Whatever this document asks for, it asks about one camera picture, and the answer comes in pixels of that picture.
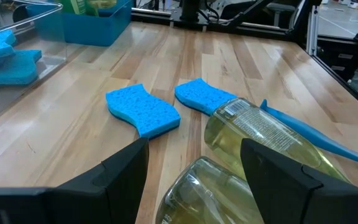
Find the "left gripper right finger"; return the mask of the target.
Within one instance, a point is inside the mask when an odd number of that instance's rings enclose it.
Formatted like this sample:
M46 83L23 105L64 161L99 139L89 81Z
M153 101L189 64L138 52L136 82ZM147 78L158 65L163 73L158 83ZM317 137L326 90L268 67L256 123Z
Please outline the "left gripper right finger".
M265 224L358 224L358 187L251 139L241 143L246 179Z

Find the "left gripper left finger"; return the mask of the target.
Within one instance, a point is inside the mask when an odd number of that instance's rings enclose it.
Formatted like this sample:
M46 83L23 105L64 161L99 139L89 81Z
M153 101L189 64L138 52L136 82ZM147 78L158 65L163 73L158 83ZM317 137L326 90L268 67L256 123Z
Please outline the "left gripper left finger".
M51 224L134 224L147 178L149 140L139 138L47 194Z

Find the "clear plastic bin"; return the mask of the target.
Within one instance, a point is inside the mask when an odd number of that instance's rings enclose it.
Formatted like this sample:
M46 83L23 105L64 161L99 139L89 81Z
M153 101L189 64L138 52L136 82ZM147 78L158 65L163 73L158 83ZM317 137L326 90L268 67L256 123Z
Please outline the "clear plastic bin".
M44 0L0 0L0 115L65 64L62 11Z

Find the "blue white dish brush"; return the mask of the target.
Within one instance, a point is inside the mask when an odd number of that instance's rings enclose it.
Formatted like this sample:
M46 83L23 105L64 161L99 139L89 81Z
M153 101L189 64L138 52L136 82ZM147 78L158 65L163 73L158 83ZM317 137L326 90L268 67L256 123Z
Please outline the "blue white dish brush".
M358 152L350 150L346 146L339 144L338 142L327 137L322 132L318 131L312 126L309 126L308 124L279 110L269 107L267 100L262 101L260 109L264 110L268 114L272 115L274 118L278 119L288 127L292 128L294 131L302 135L313 145L324 149L325 151L329 151L331 153L358 162Z

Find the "blue plastic bin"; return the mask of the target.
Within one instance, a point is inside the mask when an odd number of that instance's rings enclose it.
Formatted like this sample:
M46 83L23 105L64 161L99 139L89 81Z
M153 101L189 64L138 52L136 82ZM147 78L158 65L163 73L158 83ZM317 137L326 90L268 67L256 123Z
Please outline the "blue plastic bin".
M72 44L108 47L131 21L132 0L117 0L110 9L100 9L99 16L51 13L34 21L42 39Z

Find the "silver aluminium frame post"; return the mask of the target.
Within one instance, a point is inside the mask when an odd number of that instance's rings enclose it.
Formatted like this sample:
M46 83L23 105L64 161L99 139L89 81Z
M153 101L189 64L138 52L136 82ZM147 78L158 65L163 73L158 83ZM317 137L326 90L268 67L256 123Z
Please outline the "silver aluminium frame post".
M310 56L317 55L318 26L319 26L319 6L313 5L308 18L308 31L306 36L306 52Z

